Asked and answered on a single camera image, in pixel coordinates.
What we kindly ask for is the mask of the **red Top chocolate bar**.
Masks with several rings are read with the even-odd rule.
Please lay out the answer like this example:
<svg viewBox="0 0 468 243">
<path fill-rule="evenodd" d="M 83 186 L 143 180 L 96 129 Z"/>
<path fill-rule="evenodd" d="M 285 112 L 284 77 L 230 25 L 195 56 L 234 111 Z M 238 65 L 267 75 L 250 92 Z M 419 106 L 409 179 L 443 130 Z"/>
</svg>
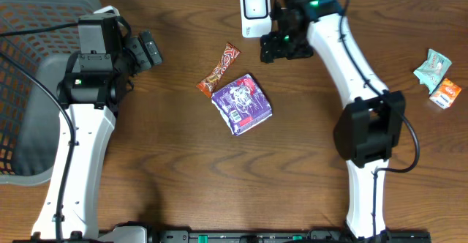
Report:
<svg viewBox="0 0 468 243">
<path fill-rule="evenodd" d="M 240 53 L 241 51 L 237 49 L 237 47 L 227 42 L 219 63 L 215 66 L 211 74 L 197 84 L 197 88 L 201 90 L 205 96 L 211 97 L 225 71 L 236 60 Z"/>
</svg>

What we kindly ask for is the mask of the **red blue noodle packet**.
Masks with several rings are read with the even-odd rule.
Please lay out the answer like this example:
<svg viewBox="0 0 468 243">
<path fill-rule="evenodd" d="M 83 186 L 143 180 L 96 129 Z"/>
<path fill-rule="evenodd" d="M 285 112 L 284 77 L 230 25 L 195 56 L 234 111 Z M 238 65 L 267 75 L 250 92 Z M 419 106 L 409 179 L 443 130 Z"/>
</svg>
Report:
<svg viewBox="0 0 468 243">
<path fill-rule="evenodd" d="M 244 134 L 273 115 L 268 98 L 250 74 L 214 92 L 211 101 L 235 136 Z"/>
</svg>

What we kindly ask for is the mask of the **teal white snack packet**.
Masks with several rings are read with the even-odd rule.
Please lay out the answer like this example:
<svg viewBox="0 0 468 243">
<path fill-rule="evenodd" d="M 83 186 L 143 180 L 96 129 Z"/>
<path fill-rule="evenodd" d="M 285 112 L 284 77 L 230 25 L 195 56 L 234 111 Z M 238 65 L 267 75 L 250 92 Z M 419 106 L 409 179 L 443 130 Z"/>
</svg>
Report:
<svg viewBox="0 0 468 243">
<path fill-rule="evenodd" d="M 418 78 L 420 84 L 428 88 L 429 94 L 432 94 L 441 83 L 451 64 L 452 61 L 449 58 L 433 49 L 429 49 L 427 60 L 413 74 Z"/>
</svg>

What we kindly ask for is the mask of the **small orange carton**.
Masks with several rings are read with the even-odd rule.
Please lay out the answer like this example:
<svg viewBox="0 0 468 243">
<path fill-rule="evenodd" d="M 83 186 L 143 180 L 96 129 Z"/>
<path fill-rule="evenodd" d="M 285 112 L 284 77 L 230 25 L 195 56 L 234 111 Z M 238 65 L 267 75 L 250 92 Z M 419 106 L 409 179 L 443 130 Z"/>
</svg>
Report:
<svg viewBox="0 0 468 243">
<path fill-rule="evenodd" d="M 460 86 L 457 86 L 454 82 L 444 78 L 438 87 L 432 92 L 429 99 L 440 108 L 446 109 L 453 104 L 461 90 L 462 88 Z"/>
</svg>

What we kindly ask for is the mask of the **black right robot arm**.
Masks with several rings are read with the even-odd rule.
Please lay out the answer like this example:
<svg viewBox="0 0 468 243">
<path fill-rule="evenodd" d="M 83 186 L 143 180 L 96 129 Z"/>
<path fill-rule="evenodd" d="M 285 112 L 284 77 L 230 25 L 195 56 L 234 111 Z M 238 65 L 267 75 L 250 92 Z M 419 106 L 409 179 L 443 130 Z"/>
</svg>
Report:
<svg viewBox="0 0 468 243">
<path fill-rule="evenodd" d="M 321 58 L 343 106 L 333 142 L 350 181 L 350 240 L 385 242 L 385 174 L 406 122 L 405 99 L 400 91 L 389 91 L 370 67 L 350 31 L 347 9 L 338 0 L 275 1 L 270 16 L 277 29 L 261 36 L 260 59 Z"/>
</svg>

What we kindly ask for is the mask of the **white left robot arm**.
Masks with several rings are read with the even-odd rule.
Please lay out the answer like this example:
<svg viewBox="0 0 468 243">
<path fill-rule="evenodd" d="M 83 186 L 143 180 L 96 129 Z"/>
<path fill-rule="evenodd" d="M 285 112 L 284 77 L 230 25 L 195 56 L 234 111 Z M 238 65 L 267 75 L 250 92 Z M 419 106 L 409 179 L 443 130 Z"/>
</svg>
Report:
<svg viewBox="0 0 468 243">
<path fill-rule="evenodd" d="M 79 18 L 80 50 L 67 60 L 54 103 L 60 137 L 33 242 L 98 242 L 97 201 L 105 151 L 131 78 L 162 63 L 149 31 L 132 35 L 108 7 Z"/>
</svg>

